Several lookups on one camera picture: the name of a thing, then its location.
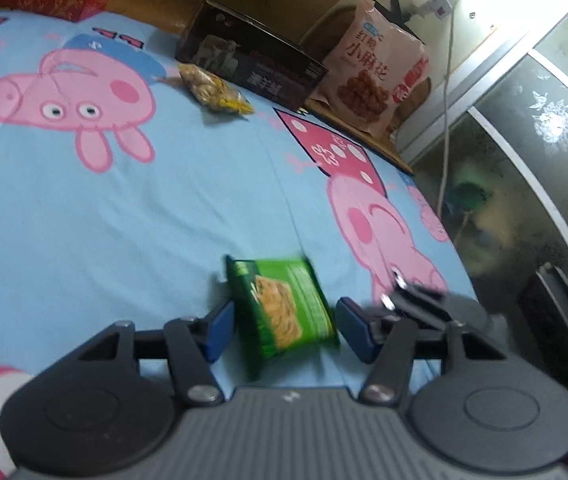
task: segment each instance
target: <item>snack bag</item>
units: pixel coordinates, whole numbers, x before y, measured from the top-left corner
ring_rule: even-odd
[[[305,260],[234,260],[226,275],[249,363],[259,369],[288,349],[337,341],[333,319]]]
[[[230,88],[223,79],[197,65],[181,64],[179,75],[197,100],[211,110],[238,114],[255,111],[240,91]]]
[[[428,55],[423,43],[388,22],[374,1],[365,0],[323,65],[328,73],[311,98],[380,139],[395,108],[426,78]]]

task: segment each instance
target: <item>black box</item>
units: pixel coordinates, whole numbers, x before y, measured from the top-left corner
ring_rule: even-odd
[[[202,3],[175,57],[291,110],[304,106],[327,71],[260,22],[211,0]]]

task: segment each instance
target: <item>pink snack bag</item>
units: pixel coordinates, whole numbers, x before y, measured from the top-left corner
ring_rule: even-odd
[[[388,22],[374,1],[364,0],[323,65],[328,73],[311,98],[380,139],[395,108],[426,78],[428,54],[421,41]]]

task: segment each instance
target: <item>blue bed sheet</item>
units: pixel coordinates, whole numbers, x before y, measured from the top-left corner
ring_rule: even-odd
[[[375,302],[393,270],[474,296],[410,177],[250,92],[256,114],[209,113],[155,79],[176,72],[176,42],[115,14],[0,12],[0,407],[114,320],[206,314],[227,295],[225,254],[306,254],[330,304]],[[317,348],[260,383],[356,394],[366,370],[347,345]],[[237,341],[213,371],[227,396],[246,382]],[[0,478],[12,470],[0,439]]]

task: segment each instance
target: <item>pig eye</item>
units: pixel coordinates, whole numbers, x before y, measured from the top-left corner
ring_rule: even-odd
[[[64,118],[64,107],[57,103],[48,103],[42,107],[42,115],[46,119],[59,120]]]
[[[102,111],[92,103],[82,103],[77,107],[79,114],[85,119],[97,119]]]

